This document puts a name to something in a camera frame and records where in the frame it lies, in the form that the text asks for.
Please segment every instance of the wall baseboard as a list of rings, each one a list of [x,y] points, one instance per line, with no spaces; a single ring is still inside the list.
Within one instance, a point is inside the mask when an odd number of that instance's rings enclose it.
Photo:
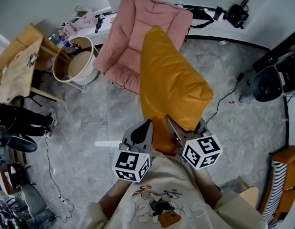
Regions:
[[[266,47],[263,47],[263,46],[260,46],[260,45],[254,44],[254,43],[243,42],[243,41],[239,41],[239,40],[235,40],[235,39],[228,39],[228,38],[224,38],[224,37],[187,35],[186,39],[201,39],[201,40],[214,40],[214,41],[223,41],[223,40],[225,40],[225,41],[229,41],[229,42],[233,42],[233,43],[238,43],[238,44],[242,44],[242,45],[262,49],[262,50],[265,50],[267,52],[270,51],[269,48],[266,48]]]
[[[99,14],[102,14],[102,13],[108,13],[108,12],[111,12],[112,9],[111,7],[107,7],[107,8],[103,8],[101,10],[98,10],[98,11],[94,11],[94,15],[99,15]]]

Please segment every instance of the orange cushion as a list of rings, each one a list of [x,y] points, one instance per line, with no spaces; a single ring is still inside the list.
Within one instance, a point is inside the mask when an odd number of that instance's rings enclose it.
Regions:
[[[295,160],[287,165],[283,190],[295,187]]]
[[[154,125],[153,147],[174,155],[177,141],[167,115],[185,130],[194,130],[213,90],[176,50],[164,31],[154,26],[145,35],[140,60],[140,101],[144,119]]]

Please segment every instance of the wooden chair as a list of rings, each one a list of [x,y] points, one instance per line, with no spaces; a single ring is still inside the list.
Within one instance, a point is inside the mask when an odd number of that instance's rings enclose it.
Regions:
[[[259,196],[259,189],[257,187],[250,187],[242,177],[238,177],[238,180],[246,187],[246,189],[240,193],[240,196],[248,202],[252,207],[256,208],[258,196]]]

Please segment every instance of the armchair cushion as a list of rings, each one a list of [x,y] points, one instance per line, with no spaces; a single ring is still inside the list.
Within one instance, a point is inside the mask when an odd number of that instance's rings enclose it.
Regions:
[[[213,90],[158,26],[145,36],[140,72],[141,109],[144,119],[153,121],[153,147],[174,155],[180,144],[169,130],[167,115],[184,130],[194,131]]]
[[[145,34],[158,25],[180,49],[192,13],[159,0],[121,0],[94,67],[115,84],[139,94],[140,54]]]

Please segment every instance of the desk leg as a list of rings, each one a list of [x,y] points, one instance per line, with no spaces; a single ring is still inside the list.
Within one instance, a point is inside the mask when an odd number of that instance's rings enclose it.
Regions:
[[[54,100],[54,101],[58,101],[58,102],[61,102],[61,103],[64,103],[64,102],[65,102],[63,99],[60,99],[60,98],[55,97],[55,96],[53,96],[53,95],[51,95],[51,94],[45,93],[45,92],[43,92],[43,91],[41,91],[41,90],[39,90],[39,89],[36,89],[36,88],[34,88],[34,87],[31,87],[31,88],[30,88],[30,91],[31,91],[31,92],[34,92],[34,93],[36,93],[36,94],[38,94],[38,95],[41,95],[41,96],[44,96],[44,97],[50,98],[50,99],[52,99],[52,100]]]

